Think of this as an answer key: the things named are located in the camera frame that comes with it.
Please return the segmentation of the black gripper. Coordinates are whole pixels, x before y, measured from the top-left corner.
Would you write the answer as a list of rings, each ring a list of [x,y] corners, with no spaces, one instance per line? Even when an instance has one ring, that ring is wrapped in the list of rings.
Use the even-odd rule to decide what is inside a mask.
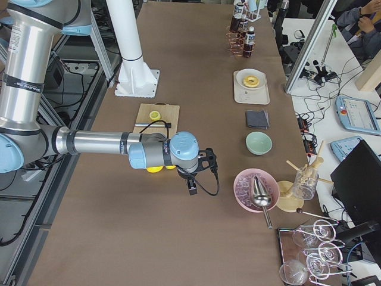
[[[188,186],[189,195],[196,195],[198,193],[196,186],[196,173],[188,172],[187,170],[181,168],[180,166],[176,167],[179,176],[186,180]]]

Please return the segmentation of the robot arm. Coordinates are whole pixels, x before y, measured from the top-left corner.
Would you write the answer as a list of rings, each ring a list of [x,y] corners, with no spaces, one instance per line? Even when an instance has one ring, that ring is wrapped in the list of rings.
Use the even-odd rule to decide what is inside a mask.
[[[37,122],[53,38],[90,32],[89,1],[10,1],[7,10],[13,26],[1,88],[1,172],[54,154],[122,154],[135,169],[176,166],[190,194],[196,193],[199,147],[189,132],[161,138],[157,133],[92,132]]]

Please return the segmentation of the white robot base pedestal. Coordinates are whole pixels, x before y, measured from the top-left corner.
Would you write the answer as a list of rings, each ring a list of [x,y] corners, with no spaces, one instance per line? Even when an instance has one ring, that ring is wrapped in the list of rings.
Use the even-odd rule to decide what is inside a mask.
[[[143,59],[132,1],[107,1],[122,64],[115,95],[118,97],[154,98],[159,70],[152,70]]]

